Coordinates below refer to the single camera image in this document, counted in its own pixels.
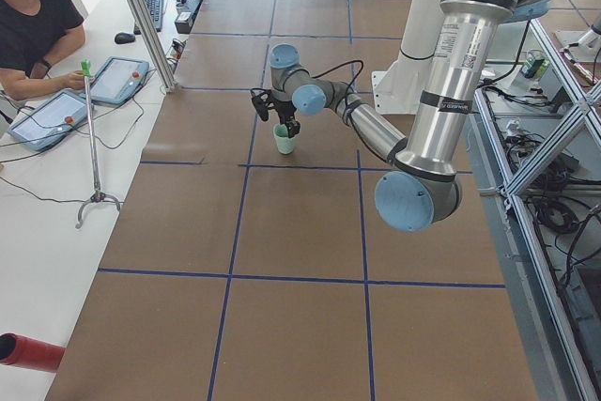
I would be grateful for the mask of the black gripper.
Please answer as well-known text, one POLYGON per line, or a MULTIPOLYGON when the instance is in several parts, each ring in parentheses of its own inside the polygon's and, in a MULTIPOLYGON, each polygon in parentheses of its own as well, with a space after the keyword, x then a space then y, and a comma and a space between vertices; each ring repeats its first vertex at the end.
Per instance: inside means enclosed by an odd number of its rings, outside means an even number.
POLYGON ((277 112, 279 121, 281 124, 286 124, 287 137, 294 138, 301 131, 301 124, 295 118, 297 111, 296 107, 291 101, 279 101, 274 102, 274 109, 277 112))

